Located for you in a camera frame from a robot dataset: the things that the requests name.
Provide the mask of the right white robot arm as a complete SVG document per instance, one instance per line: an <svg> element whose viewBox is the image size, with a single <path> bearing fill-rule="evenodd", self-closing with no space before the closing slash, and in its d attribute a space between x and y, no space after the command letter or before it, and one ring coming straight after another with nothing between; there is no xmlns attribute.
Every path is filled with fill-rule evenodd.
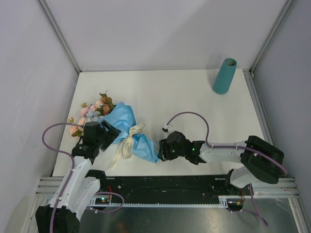
<svg viewBox="0 0 311 233"><path fill-rule="evenodd" d="M277 184L288 174L282 165L284 153L261 138L251 135L247 140L234 144L212 144L190 141L181 132L174 131L159 142L158 158L162 161L184 157L190 163L232 162L242 167L229 170L224 189L237 194L250 183L261 181Z"/></svg>

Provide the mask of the artificial flower bunch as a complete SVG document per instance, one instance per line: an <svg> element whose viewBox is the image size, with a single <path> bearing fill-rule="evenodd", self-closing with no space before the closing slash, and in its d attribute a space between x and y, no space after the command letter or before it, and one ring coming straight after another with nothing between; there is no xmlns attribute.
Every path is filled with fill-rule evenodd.
<svg viewBox="0 0 311 233"><path fill-rule="evenodd" d="M83 102L77 121L73 117L67 120L67 123L70 124L69 134L71 137L83 136L83 126L86 123L102 120L116 107L112 98L107 95L107 92L100 93L99 95L100 98L94 104L88 105L86 102Z"/></svg>

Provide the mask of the blue wrapping paper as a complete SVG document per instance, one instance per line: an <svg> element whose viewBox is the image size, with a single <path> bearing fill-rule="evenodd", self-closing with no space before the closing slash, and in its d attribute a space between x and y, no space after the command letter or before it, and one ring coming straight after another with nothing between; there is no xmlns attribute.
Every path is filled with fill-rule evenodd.
<svg viewBox="0 0 311 233"><path fill-rule="evenodd" d="M130 105L120 102L106 115L103 120L106 120L113 127L121 130L120 135L115 139L114 143L121 143L128 135L131 127L137 125L133 109ZM146 160L148 162L158 162L158 146L146 136L143 132L133 136L134 146L133 155Z"/></svg>

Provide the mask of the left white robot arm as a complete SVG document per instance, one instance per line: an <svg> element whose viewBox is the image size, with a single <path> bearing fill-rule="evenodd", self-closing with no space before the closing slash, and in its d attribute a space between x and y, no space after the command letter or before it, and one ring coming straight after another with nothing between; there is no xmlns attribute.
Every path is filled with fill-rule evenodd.
<svg viewBox="0 0 311 233"><path fill-rule="evenodd" d="M36 224L40 233L77 233L81 217L94 195L107 190L103 171L92 170L95 158L121 133L103 120L75 124L83 135L68 154L71 164L56 193L47 205L39 206Z"/></svg>

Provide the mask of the cream printed ribbon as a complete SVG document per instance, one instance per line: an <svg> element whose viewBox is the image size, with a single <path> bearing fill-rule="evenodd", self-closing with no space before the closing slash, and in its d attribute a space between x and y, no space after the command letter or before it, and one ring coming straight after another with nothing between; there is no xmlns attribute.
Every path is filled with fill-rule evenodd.
<svg viewBox="0 0 311 233"><path fill-rule="evenodd" d="M118 160L123 156L125 159L129 159L133 155L133 146L134 146L134 140L133 136L136 134L141 134L143 132L143 128L145 127L144 123L139 123L129 130L129 135L120 143L115 156L112 160L112 162L109 164L107 169L113 168Z"/></svg>

